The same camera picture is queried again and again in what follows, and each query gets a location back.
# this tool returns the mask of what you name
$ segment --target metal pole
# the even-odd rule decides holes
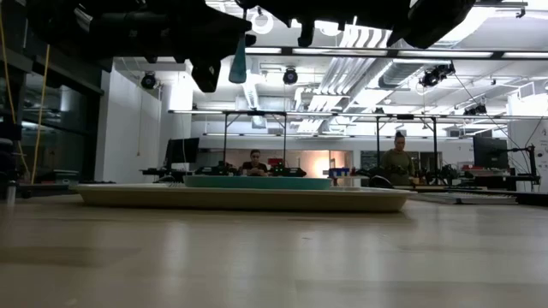
[[[285,168],[286,162],[285,162],[285,149],[287,145],[287,138],[288,138],[288,115],[285,115],[285,121],[283,122],[283,167]]]
[[[380,127],[378,126],[378,121],[380,119],[379,116],[377,116],[377,167],[380,168]]]
[[[224,114],[224,147],[223,147],[223,167],[226,166],[226,133],[229,129],[229,114]]]
[[[433,121],[433,132],[434,132],[434,174],[436,178],[436,185],[438,184],[438,129],[436,128],[436,118],[432,118]]]

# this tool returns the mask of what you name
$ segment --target black monitor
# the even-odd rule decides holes
[[[474,136],[474,165],[490,169],[507,169],[509,165],[506,140]]]
[[[172,163],[196,163],[199,143],[200,138],[170,139],[165,152],[166,168],[171,169]]]

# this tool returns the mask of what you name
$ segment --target security camera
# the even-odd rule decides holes
[[[295,71],[295,68],[286,68],[285,74],[283,74],[283,83],[286,85],[294,85],[299,79],[299,75]]]
[[[147,90],[152,90],[156,86],[156,77],[154,72],[146,72],[145,77],[140,81],[140,85]]]

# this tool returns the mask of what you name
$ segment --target wooden floor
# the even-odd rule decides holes
[[[66,203],[74,198],[1,212],[2,308],[548,305],[545,209],[200,212]]]

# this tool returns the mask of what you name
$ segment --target wooden platform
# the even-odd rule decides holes
[[[184,185],[83,185],[89,205],[223,210],[399,211],[414,192],[380,188],[324,191],[189,188]]]

